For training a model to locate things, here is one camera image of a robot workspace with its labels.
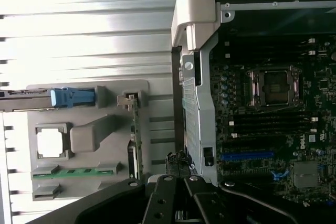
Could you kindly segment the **open black PC case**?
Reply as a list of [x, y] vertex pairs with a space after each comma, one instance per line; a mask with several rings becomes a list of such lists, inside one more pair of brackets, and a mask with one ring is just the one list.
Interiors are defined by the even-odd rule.
[[180, 58], [184, 152], [215, 183], [211, 50], [223, 36], [336, 34], [336, 0], [176, 0], [171, 34]]

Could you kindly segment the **green motherboard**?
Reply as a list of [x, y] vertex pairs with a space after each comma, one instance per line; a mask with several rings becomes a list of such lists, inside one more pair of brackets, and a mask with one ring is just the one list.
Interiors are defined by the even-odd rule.
[[[301, 70], [298, 106], [256, 110], [249, 70]], [[226, 152], [273, 151], [279, 160], [321, 156], [336, 170], [336, 34], [223, 36], [209, 57], [215, 109], [216, 169]]]

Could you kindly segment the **CPU socket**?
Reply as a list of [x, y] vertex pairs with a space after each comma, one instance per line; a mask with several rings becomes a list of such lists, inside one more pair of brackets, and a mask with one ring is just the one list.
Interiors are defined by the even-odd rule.
[[249, 100], [256, 110], [283, 109], [301, 103], [301, 70], [294, 66], [263, 67], [249, 70]]

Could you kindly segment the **hard disk with blue caddy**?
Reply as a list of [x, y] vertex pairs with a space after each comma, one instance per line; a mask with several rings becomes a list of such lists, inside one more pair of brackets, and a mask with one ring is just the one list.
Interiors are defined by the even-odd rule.
[[0, 90], [0, 112], [49, 110], [94, 105], [94, 89], [51, 88]]

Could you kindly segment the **green RAM stick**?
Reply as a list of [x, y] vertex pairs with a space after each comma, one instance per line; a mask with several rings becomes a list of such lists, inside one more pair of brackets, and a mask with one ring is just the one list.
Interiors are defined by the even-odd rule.
[[75, 178], [75, 177], [94, 177], [94, 176], [113, 176], [118, 172], [112, 170], [98, 170], [97, 168], [72, 168], [57, 169], [56, 171], [32, 174], [32, 179], [56, 179], [56, 178]]

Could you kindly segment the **grey parts rack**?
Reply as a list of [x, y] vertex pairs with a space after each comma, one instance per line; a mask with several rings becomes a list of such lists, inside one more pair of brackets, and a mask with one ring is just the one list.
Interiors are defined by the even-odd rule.
[[[117, 96], [136, 94], [142, 141], [143, 177], [163, 173], [167, 153], [174, 151], [174, 112], [170, 82], [108, 80], [42, 85], [49, 88], [94, 89], [94, 105], [71, 109], [31, 111], [27, 114], [34, 201], [77, 199], [129, 178], [128, 142], [132, 115], [118, 106]], [[37, 133], [58, 129], [62, 133], [60, 157], [43, 158], [37, 152]], [[116, 169], [113, 176], [32, 179], [32, 174], [57, 169]]]

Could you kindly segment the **silver CPU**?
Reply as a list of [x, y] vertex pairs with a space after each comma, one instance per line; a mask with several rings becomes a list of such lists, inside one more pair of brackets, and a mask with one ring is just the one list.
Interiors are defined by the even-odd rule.
[[63, 153], [62, 133], [58, 129], [42, 129], [38, 132], [37, 152], [43, 158], [60, 157]]

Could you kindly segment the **blue slot latch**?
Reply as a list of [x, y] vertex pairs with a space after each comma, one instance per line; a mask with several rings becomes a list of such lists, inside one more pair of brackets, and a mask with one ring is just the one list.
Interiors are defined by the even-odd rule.
[[280, 181], [282, 178], [286, 177], [289, 174], [289, 170], [287, 169], [284, 172], [271, 171], [271, 174], [274, 181]]

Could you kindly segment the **silver chipset heatsink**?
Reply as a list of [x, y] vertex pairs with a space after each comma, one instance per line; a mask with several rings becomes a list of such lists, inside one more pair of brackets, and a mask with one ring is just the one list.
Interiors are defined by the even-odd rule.
[[296, 162], [293, 167], [294, 185], [301, 188], [318, 186], [318, 163], [315, 161]]

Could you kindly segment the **blue expansion slot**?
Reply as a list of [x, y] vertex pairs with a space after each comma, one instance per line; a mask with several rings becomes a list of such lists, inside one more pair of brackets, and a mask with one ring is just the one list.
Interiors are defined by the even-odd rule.
[[241, 153], [224, 153], [221, 154], [222, 161], [237, 161], [245, 159], [259, 159], [259, 158], [272, 158], [274, 156], [273, 151], [262, 152], [241, 152]]

